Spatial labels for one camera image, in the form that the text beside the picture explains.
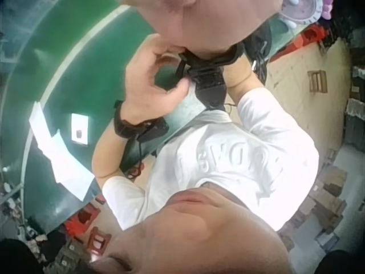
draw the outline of green work surface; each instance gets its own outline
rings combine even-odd
[[[30,130],[28,119],[34,102],[41,99],[52,76],[72,48],[115,8],[115,1],[60,0],[26,45],[7,85],[1,129],[2,163],[9,167],[8,176],[14,184],[22,180],[23,154]],[[274,19],[271,28],[280,24]],[[123,68],[151,32],[152,29],[134,9],[119,15],[85,45],[63,73],[45,104],[43,111],[51,135],[60,130],[70,153],[89,170],[96,142],[113,116],[113,104],[115,100],[123,99]],[[281,30],[282,33],[276,32],[277,36],[273,33],[274,46],[283,41],[289,42],[294,35],[285,29]],[[158,82],[166,88],[172,87],[175,84],[173,70],[166,69]],[[168,134],[144,144],[143,156],[153,152],[203,110],[204,106],[195,96],[188,96],[174,113],[165,117],[170,126]],[[88,146],[71,141],[72,113],[89,117]],[[123,170],[138,161],[137,145],[129,144],[122,161]],[[31,217],[46,233],[62,224],[100,192],[93,182],[81,202],[57,184],[50,161],[38,149],[34,139],[25,167],[25,217]]]

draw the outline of t-shirt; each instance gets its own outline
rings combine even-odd
[[[205,182],[234,194],[276,231],[294,215],[317,175],[313,140],[265,88],[245,94],[237,110],[242,125],[220,110],[191,121],[161,149],[145,190],[120,176],[106,181],[103,195],[122,229]]]

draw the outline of floor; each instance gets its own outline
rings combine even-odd
[[[327,72],[327,94],[309,92],[307,72],[310,70]],[[318,45],[314,44],[269,64],[266,86],[282,107],[313,138],[321,157],[320,166],[327,150],[339,150],[342,144],[343,113],[350,92],[350,82],[350,60],[346,46],[341,41],[337,41],[325,55],[321,53]],[[231,112],[235,122],[240,122],[235,108],[228,107],[227,111]],[[136,184],[144,186],[147,183],[153,162],[153,157],[146,158],[146,168],[136,180]],[[120,228],[111,210],[106,204],[94,205],[100,207],[102,213],[92,226],[98,226],[115,237]],[[85,242],[88,233],[82,237]]]

